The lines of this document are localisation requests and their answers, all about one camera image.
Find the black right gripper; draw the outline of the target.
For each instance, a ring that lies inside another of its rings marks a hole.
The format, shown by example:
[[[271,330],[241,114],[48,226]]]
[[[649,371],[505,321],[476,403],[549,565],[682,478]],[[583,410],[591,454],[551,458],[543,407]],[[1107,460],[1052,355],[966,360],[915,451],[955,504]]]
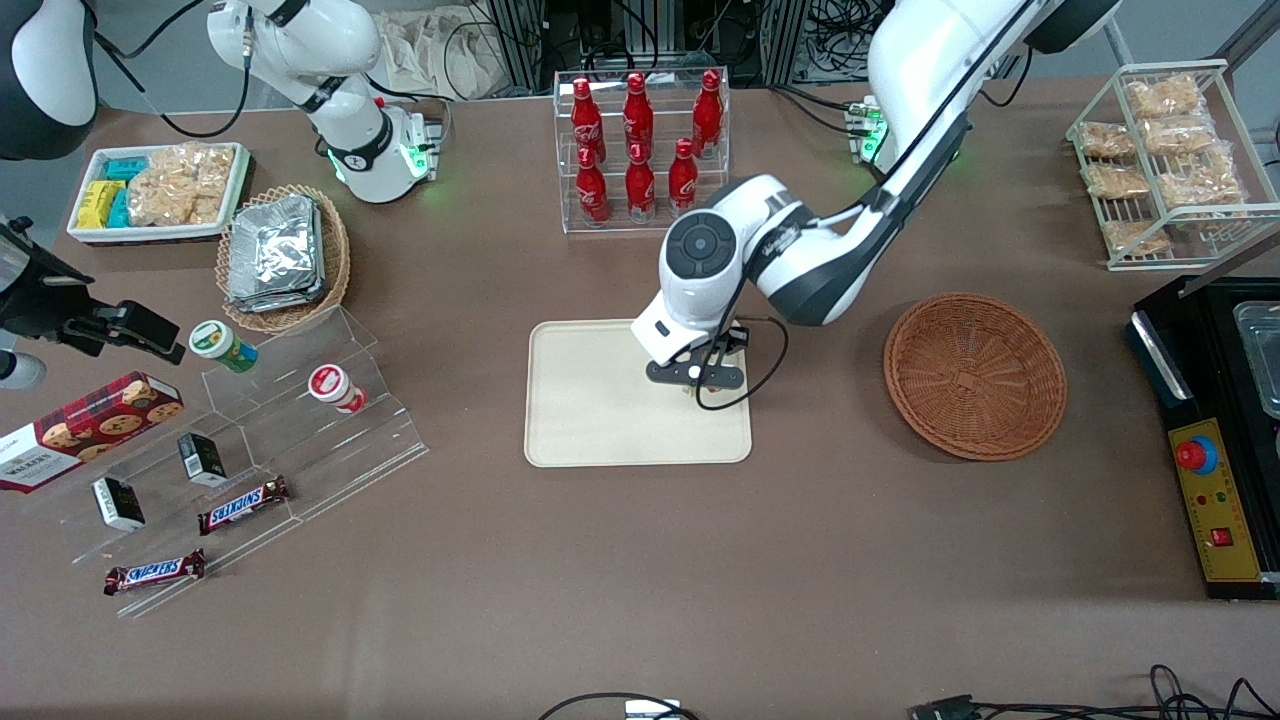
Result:
[[[95,278],[32,242],[28,228],[29,220],[3,222],[3,331],[70,347],[104,342],[182,363],[186,347],[175,323],[131,300],[101,307],[88,291]]]

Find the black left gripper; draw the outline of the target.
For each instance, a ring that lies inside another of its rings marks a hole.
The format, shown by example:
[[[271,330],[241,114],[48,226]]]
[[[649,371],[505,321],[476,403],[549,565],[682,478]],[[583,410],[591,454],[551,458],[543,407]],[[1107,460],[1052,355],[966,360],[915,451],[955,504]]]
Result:
[[[750,331],[742,324],[731,324],[716,338],[689,350],[694,364],[724,364],[730,356],[749,346]]]

